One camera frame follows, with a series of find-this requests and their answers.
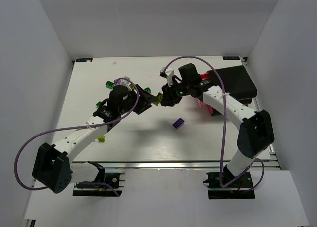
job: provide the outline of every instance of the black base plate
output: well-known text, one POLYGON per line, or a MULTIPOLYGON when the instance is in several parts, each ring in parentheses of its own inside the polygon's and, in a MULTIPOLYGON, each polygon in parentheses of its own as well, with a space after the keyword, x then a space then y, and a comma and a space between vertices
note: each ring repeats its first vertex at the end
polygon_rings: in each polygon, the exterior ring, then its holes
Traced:
POLYGON ((246 191, 253 187, 252 178, 249 172, 246 172, 237 181, 228 188, 221 188, 219 183, 219 172, 207 173, 208 179, 204 183, 208 183, 208 199, 255 199, 253 190, 246 191))
MULTIPOLYGON (((105 173, 105 181, 104 183, 109 184, 112 188, 117 189, 119 187, 120 182, 120 175, 121 173, 105 173)), ((92 185, 85 185, 85 184, 77 184, 75 185, 76 189, 73 191, 73 196, 115 196, 117 195, 110 189, 105 191, 99 191, 100 187, 94 187, 92 185)), ((122 194, 122 191, 116 191, 119 196, 122 194)))

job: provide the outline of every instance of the lime green block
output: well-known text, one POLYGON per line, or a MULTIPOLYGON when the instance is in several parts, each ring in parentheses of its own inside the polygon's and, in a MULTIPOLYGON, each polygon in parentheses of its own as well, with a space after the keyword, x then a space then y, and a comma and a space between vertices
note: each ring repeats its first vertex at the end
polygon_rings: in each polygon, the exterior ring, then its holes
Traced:
POLYGON ((97 140, 98 140, 99 142, 104 142, 105 139, 106 139, 105 136, 100 136, 100 137, 97 138, 97 140))
POLYGON ((163 94, 159 92, 159 93, 156 95, 156 97, 157 97, 157 101, 154 102, 153 104, 154 104, 155 106, 158 106, 158 105, 160 104, 160 102, 162 102, 162 100, 163 100, 163 94))

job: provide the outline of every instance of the pink object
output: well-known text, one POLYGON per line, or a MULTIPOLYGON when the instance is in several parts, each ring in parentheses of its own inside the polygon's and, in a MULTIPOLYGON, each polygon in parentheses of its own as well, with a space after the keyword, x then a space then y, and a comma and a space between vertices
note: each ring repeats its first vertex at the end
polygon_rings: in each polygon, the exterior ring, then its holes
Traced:
MULTIPOLYGON (((202 78, 202 80, 205 80, 205 79, 208 79, 210 78, 210 75, 209 73, 204 73, 204 74, 201 74, 200 77, 202 78)), ((197 99, 197 102, 198 102, 198 105, 201 107, 203 105, 205 105, 204 102, 201 102, 199 99, 197 99)), ((213 107, 207 105, 207 108, 209 110, 209 113, 212 115, 213 114, 213 107)))

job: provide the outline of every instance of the white platform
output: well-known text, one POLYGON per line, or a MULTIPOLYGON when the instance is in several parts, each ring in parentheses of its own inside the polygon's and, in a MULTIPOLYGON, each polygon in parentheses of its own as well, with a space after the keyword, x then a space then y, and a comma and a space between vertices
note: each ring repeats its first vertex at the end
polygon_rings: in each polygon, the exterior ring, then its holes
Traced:
MULTIPOLYGON (((58 127, 84 124, 96 110, 95 104, 109 97, 106 81, 128 76, 153 95, 161 92, 166 79, 159 76, 162 67, 174 57, 94 58, 92 62, 75 63, 58 127)), ((222 57, 203 57, 217 68, 241 65, 241 61, 224 61, 222 57)), ((194 63, 199 73, 210 70, 195 59, 181 59, 171 68, 194 63)), ((237 150, 238 130, 227 123, 225 160, 237 150)), ((75 161, 198 161, 219 160, 223 116, 212 117, 207 107, 199 107, 192 97, 185 97, 175 107, 154 106, 141 115, 131 114, 106 135, 104 143, 95 142, 75 161), (183 118, 185 124, 176 130, 172 124, 183 118)), ((59 132, 54 140, 70 131, 59 132)), ((266 150, 260 156, 270 159, 266 150)))
MULTIPOLYGON (((251 171, 256 182, 260 171, 251 171)), ((122 196, 32 192, 35 227, 297 227, 307 219, 289 171, 266 171, 252 200, 208 200, 204 171, 127 170, 122 196)))

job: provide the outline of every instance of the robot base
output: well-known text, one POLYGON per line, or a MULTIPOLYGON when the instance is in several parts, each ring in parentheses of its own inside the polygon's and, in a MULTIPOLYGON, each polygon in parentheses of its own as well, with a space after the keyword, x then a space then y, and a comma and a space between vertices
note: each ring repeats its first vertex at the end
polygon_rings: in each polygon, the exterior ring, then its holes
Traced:
POLYGON ((222 188, 219 183, 219 172, 207 173, 207 179, 203 183, 208 184, 208 199, 255 199, 254 192, 246 191, 253 187, 252 178, 246 172, 241 178, 226 188, 222 188))
MULTIPOLYGON (((105 173, 103 183, 110 185, 121 196, 124 186, 124 174, 121 173, 105 173)), ((73 196, 113 196, 117 195, 108 188, 101 188, 101 186, 92 186, 77 183, 73 190, 73 196)))

